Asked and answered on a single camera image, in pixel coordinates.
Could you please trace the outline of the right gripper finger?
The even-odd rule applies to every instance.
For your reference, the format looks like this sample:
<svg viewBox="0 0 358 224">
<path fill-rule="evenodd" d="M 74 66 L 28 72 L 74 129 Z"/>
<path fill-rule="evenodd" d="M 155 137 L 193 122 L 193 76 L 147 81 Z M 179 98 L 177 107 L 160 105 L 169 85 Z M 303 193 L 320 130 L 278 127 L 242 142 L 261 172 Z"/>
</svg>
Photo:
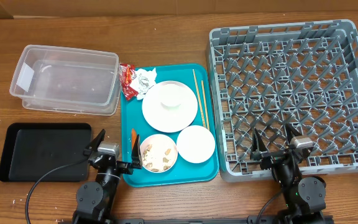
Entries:
<svg viewBox="0 0 358 224">
<path fill-rule="evenodd" d="M 265 153 L 268 152 L 258 130 L 254 128 L 252 130 L 252 146 L 251 146 L 251 154 L 257 153 Z"/>
<path fill-rule="evenodd" d="M 302 135 L 291 124 L 285 125 L 285 132 L 287 134 L 288 145 L 299 146 L 301 144 Z"/>
</svg>

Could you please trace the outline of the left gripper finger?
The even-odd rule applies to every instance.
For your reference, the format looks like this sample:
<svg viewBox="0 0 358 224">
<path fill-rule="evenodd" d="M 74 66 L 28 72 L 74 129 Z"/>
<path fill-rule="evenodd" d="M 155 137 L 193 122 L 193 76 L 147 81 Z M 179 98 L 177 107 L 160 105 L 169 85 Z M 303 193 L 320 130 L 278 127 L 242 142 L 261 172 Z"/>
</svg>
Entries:
<svg viewBox="0 0 358 224">
<path fill-rule="evenodd" d="M 139 135 L 137 135 L 137 144 L 136 144 L 135 148 L 132 149 L 131 159 L 132 159 L 131 167 L 133 169 L 141 169 L 142 168 Z"/>
<path fill-rule="evenodd" d="M 98 150 L 99 145 L 104 141 L 105 129 L 102 129 L 99 134 L 85 147 L 83 150 L 84 156 L 90 156 L 92 152 Z"/>
</svg>

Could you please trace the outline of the bowl with food scraps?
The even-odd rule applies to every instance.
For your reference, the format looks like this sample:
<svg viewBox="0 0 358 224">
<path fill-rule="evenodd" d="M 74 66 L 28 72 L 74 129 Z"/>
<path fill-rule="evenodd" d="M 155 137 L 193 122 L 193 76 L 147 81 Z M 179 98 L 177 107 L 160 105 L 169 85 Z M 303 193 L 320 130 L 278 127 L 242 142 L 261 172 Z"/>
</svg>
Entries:
<svg viewBox="0 0 358 224">
<path fill-rule="evenodd" d="M 177 145 L 167 135 L 153 134 L 140 145 L 142 166 L 153 173 L 170 170 L 178 158 Z"/>
</svg>

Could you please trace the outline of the large pink plate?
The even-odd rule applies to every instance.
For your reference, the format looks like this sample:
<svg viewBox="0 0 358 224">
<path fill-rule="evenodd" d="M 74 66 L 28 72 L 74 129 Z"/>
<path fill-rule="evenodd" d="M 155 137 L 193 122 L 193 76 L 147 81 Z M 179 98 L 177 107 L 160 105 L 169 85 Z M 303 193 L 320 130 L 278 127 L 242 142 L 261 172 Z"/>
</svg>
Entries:
<svg viewBox="0 0 358 224">
<path fill-rule="evenodd" d="M 160 94 L 174 92 L 181 96 L 181 105 L 169 108 L 161 104 Z M 176 81 L 154 85 L 142 100 L 142 114 L 146 122 L 157 131 L 175 133 L 185 129 L 198 112 L 196 96 L 191 88 Z"/>
</svg>

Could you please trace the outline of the white cup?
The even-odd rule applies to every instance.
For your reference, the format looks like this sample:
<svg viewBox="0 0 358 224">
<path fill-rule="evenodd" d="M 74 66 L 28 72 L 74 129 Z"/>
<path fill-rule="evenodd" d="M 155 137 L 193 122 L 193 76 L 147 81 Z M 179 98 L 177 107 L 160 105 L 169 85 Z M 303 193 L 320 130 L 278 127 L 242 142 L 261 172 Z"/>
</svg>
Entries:
<svg viewBox="0 0 358 224">
<path fill-rule="evenodd" d="M 160 94 L 160 102 L 166 107 L 174 108 L 181 105 L 182 99 L 178 93 L 168 92 Z"/>
</svg>

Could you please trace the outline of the wooden chopstick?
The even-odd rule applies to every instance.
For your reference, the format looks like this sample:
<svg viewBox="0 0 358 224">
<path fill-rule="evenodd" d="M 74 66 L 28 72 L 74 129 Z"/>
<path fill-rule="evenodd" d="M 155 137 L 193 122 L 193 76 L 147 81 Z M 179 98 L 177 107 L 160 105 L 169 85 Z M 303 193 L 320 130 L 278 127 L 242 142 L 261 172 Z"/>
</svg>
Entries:
<svg viewBox="0 0 358 224">
<path fill-rule="evenodd" d="M 194 69 L 192 71 L 193 71 L 193 78 L 194 78 L 194 82 L 195 82 L 196 95 L 197 95 L 198 104 L 199 104 L 199 108 L 200 108 L 201 120 L 202 120 L 202 123 L 203 123 L 203 127 L 206 128 L 206 122 L 205 122 L 205 118 L 204 118 L 203 107 L 202 107 L 202 104 L 201 104 L 201 97 L 200 97 L 200 91 L 199 91 L 199 88 L 198 88 L 198 82 L 197 82 L 197 78 L 196 78 L 196 73 L 195 73 Z"/>
<path fill-rule="evenodd" d="M 202 88 L 202 93 L 203 93 L 203 103 L 204 103 L 204 111 L 205 111 L 205 123 L 206 123 L 206 128 L 208 130 L 210 130 L 209 128 L 209 118 L 208 118 L 208 107 L 206 104 L 206 95 L 205 95 L 205 89 L 204 89 L 204 81 L 201 81 L 201 88 Z"/>
</svg>

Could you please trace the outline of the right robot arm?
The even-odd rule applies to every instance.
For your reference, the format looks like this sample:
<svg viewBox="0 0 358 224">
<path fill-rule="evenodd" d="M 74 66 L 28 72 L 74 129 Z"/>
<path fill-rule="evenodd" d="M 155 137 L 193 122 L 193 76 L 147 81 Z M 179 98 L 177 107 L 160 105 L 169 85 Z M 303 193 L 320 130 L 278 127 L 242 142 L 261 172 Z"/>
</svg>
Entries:
<svg viewBox="0 0 358 224">
<path fill-rule="evenodd" d="M 308 158 L 314 142 L 290 124 L 285 125 L 285 131 L 287 147 L 281 151 L 270 152 L 258 130 L 252 130 L 250 159 L 260 161 L 260 168 L 269 169 L 273 179 L 280 185 L 280 191 L 261 208 L 256 222 L 262 221 L 266 208 L 282 195 L 287 207 L 273 217 L 272 223 L 332 223 L 332 218 L 323 215 L 326 208 L 325 181 L 318 176 L 303 177 L 298 166 Z"/>
</svg>

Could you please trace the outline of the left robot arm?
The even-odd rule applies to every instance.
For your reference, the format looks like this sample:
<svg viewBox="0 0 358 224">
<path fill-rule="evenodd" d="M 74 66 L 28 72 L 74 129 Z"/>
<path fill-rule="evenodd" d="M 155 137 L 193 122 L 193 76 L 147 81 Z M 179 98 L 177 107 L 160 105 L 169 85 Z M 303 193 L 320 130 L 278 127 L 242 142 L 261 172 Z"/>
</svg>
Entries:
<svg viewBox="0 0 358 224">
<path fill-rule="evenodd" d="M 135 131 L 131 134 L 130 162 L 118 159 L 119 145 L 104 142 L 105 133 L 101 130 L 83 151 L 90 166 L 98 173 L 94 181 L 84 183 L 77 190 L 72 223 L 116 223 L 111 209 L 121 176 L 131 175 L 135 169 L 142 168 L 140 136 Z"/>
</svg>

